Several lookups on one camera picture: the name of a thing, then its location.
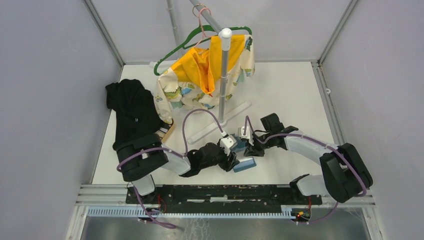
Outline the yellow box of cards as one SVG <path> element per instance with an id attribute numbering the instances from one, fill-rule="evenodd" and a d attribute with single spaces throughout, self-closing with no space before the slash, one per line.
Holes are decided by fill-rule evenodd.
<path id="1" fill-rule="evenodd" d="M 173 130 L 175 128 L 175 122 L 167 123 L 162 121 L 159 129 L 155 132 L 155 134 L 160 138 L 162 143 L 165 143 L 166 140 L 170 137 Z"/>

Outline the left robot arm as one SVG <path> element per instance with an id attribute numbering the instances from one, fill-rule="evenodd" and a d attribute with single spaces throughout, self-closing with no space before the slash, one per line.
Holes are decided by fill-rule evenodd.
<path id="1" fill-rule="evenodd" d="M 209 142 L 182 155 L 162 144 L 160 137 L 154 133 L 114 146 L 114 150 L 119 161 L 117 170 L 123 180 L 132 184 L 140 200 L 151 204 L 157 198 L 152 172 L 163 168 L 183 178 L 193 177 L 213 166 L 228 172 L 239 163 L 233 151 L 235 146 L 235 138 L 226 135 L 218 143 Z"/>

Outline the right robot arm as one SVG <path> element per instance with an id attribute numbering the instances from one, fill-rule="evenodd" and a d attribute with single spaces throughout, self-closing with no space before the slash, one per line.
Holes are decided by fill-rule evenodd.
<path id="1" fill-rule="evenodd" d="M 321 174 L 305 174 L 290 182 L 289 199 L 302 204 L 312 195 L 329 195 L 338 203 L 363 197 L 374 184 L 368 168 L 356 147 L 350 143 L 337 145 L 311 137 L 295 126 L 285 127 L 276 113 L 261 118 L 261 135 L 253 129 L 247 116 L 238 129 L 245 142 L 245 156 L 263 157 L 265 150 L 281 148 L 297 153 L 318 164 Z"/>

